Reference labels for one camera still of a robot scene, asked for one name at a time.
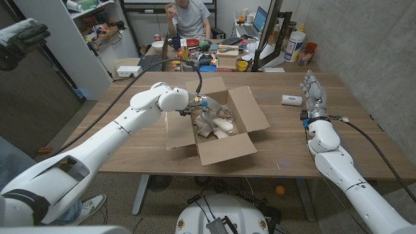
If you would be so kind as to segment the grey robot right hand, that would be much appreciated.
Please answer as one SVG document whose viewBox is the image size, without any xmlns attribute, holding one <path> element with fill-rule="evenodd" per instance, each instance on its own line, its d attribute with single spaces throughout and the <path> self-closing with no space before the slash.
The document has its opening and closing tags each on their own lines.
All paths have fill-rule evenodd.
<svg viewBox="0 0 416 234">
<path fill-rule="evenodd" d="M 308 117 L 327 118 L 327 93 L 311 70 L 307 71 L 306 76 L 304 77 L 304 83 L 300 83 L 300 86 L 306 97 Z"/>
</svg>

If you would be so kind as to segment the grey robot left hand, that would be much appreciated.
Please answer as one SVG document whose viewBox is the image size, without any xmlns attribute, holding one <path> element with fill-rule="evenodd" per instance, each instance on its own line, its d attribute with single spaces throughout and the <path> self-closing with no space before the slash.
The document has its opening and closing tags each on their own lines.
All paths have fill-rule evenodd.
<svg viewBox="0 0 416 234">
<path fill-rule="evenodd" d="M 218 116 L 220 112 L 224 114 L 232 115 L 233 113 L 225 106 L 219 104 L 213 98 L 206 95 L 199 95 L 195 93 L 188 93 L 188 104 L 183 110 L 178 110 L 181 116 L 186 116 L 191 114 L 191 111 L 194 109 L 202 110 L 200 117 L 202 121 L 207 124 L 212 131 L 215 130 L 215 124 L 213 123 L 213 118 L 211 117 L 211 111 L 216 112 Z"/>
</svg>

